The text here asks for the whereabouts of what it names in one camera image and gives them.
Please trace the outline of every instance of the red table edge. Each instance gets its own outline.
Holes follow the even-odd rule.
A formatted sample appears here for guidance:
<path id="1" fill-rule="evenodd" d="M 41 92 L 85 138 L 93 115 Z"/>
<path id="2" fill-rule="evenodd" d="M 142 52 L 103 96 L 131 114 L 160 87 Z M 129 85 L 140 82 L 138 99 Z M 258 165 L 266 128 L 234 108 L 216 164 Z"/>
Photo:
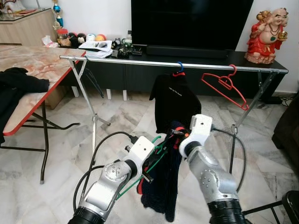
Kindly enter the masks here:
<path id="1" fill-rule="evenodd" d="M 72 70 L 70 67 L 63 76 L 52 86 L 51 89 L 47 91 L 47 93 L 37 102 L 37 104 L 31 109 L 31 111 L 23 118 L 23 120 L 20 121 L 20 123 L 10 132 L 3 132 L 4 136 L 10 136 L 15 134 L 20 127 L 26 122 L 26 120 L 33 114 L 33 112 L 42 104 L 42 102 L 55 90 L 55 88 L 61 83 L 61 81 L 64 79 L 64 77 Z"/>

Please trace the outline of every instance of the red robe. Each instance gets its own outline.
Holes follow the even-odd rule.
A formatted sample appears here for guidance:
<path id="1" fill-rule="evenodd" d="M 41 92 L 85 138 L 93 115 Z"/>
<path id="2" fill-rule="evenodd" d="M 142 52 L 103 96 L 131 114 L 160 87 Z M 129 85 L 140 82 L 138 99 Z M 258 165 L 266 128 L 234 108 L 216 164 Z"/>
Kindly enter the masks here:
<path id="1" fill-rule="evenodd" d="M 261 25 L 261 22 L 258 22 L 257 24 L 253 25 L 251 28 L 251 33 L 256 32 L 259 25 Z M 279 28 L 280 28 L 280 32 L 284 30 L 282 25 L 280 25 Z M 282 41 L 276 40 L 274 43 L 266 44 L 260 40 L 260 34 L 258 34 L 256 38 L 250 38 L 247 44 L 248 44 L 248 51 L 247 51 L 248 53 L 258 52 L 261 55 L 269 56 L 270 54 L 275 53 L 275 49 L 278 50 L 280 49 L 280 45 L 282 44 Z"/>

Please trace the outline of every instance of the paper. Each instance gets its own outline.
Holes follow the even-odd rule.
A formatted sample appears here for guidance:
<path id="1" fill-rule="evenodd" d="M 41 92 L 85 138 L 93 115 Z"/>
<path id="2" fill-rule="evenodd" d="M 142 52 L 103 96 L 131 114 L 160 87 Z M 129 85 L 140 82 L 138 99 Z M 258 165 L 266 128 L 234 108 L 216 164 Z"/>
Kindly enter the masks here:
<path id="1" fill-rule="evenodd" d="M 42 38 L 42 42 L 44 43 L 45 47 L 47 48 L 58 48 L 58 43 L 53 42 L 50 38 L 50 36 L 45 36 Z"/>
<path id="2" fill-rule="evenodd" d="M 96 44 L 101 44 L 101 43 L 106 43 L 107 46 L 104 48 L 100 48 L 100 47 L 95 47 Z M 98 49 L 101 51 L 105 51 L 105 52 L 110 52 L 111 50 L 111 45 L 112 45 L 112 41 L 86 41 L 85 43 L 81 44 L 79 46 L 80 49 Z"/>
<path id="3" fill-rule="evenodd" d="M 108 57 L 112 54 L 113 50 L 110 49 L 110 51 L 105 52 L 105 51 L 98 51 L 98 52 L 94 52 L 94 51 L 86 51 L 86 57 L 87 58 L 105 58 Z"/>

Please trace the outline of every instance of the red hanger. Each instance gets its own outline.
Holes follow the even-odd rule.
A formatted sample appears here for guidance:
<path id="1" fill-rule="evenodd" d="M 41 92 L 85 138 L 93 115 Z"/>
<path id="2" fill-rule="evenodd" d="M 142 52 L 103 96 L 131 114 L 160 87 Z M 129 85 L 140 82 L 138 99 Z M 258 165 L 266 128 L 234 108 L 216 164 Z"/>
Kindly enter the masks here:
<path id="1" fill-rule="evenodd" d="M 174 77 L 177 77 L 177 76 L 185 76 L 185 73 L 184 72 L 176 72 L 176 73 L 173 73 L 172 74 Z"/>
<path id="2" fill-rule="evenodd" d="M 232 74 L 229 74 L 228 76 L 217 76 L 217 75 L 214 75 L 214 74 L 210 74 L 210 73 L 204 73 L 201 77 L 201 80 L 207 84 L 208 86 L 210 86 L 212 89 L 214 89 L 215 91 L 217 91 L 219 94 L 221 94 L 222 96 L 224 96 L 226 99 L 228 99 L 229 101 L 233 102 L 234 104 L 236 104 L 238 107 L 240 107 L 241 109 L 243 110 L 248 110 L 249 109 L 249 106 L 247 105 L 247 101 L 246 99 L 244 98 L 244 96 L 240 93 L 240 91 L 235 88 L 234 84 L 233 84 L 233 81 L 230 79 L 231 76 L 234 76 L 237 72 L 237 68 L 235 65 L 233 64 L 230 64 L 229 66 L 232 66 L 235 70 Z M 233 99 L 229 98 L 228 96 L 226 96 L 224 93 L 220 92 L 218 89 L 216 89 L 214 86 L 212 86 L 211 84 L 209 84 L 206 80 L 204 80 L 205 76 L 213 76 L 213 77 L 216 77 L 218 78 L 218 82 L 223 85 L 225 88 L 227 88 L 228 90 L 232 90 L 234 89 L 235 91 L 237 91 L 237 93 L 240 95 L 240 97 L 242 98 L 243 100 L 243 104 L 240 105 L 238 104 L 237 102 L 235 102 Z"/>

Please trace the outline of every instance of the marble tabletop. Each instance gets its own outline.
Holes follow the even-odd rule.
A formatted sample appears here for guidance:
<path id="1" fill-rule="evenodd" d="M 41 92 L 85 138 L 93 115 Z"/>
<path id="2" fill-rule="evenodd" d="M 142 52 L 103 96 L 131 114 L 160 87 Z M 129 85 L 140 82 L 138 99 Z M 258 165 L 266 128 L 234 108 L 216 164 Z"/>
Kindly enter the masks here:
<path id="1" fill-rule="evenodd" d="M 83 56 L 84 50 L 23 47 L 0 45 L 0 71 L 11 67 L 22 67 L 28 75 L 50 81 L 48 92 L 27 93 L 19 101 L 14 113 L 7 122 L 3 134 L 14 134 L 36 110 L 36 108 L 56 88 L 63 78 L 71 71 L 67 60 L 59 59 L 60 55 Z"/>

